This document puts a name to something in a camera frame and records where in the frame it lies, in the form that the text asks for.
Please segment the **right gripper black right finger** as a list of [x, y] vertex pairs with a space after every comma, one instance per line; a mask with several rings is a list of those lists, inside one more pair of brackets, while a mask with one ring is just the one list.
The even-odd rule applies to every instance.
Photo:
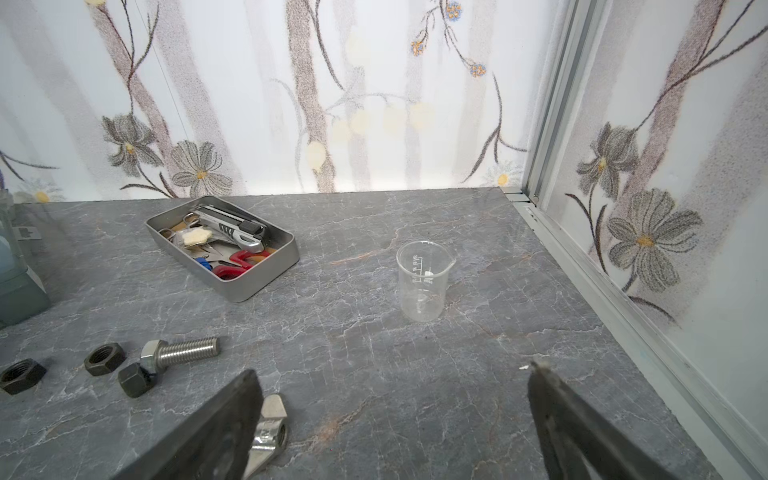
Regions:
[[551, 479], [672, 479], [545, 365], [530, 364], [527, 397]]

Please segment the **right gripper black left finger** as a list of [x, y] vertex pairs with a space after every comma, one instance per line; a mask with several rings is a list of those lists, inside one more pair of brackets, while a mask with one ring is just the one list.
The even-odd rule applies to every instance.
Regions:
[[244, 370], [115, 477], [241, 479], [263, 401], [256, 372]]

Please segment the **silver wing nut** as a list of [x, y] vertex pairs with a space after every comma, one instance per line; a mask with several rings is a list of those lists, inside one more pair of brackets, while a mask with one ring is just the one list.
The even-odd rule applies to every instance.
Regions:
[[288, 436], [287, 419], [288, 414], [280, 394], [264, 398], [243, 479], [254, 479], [284, 451]]

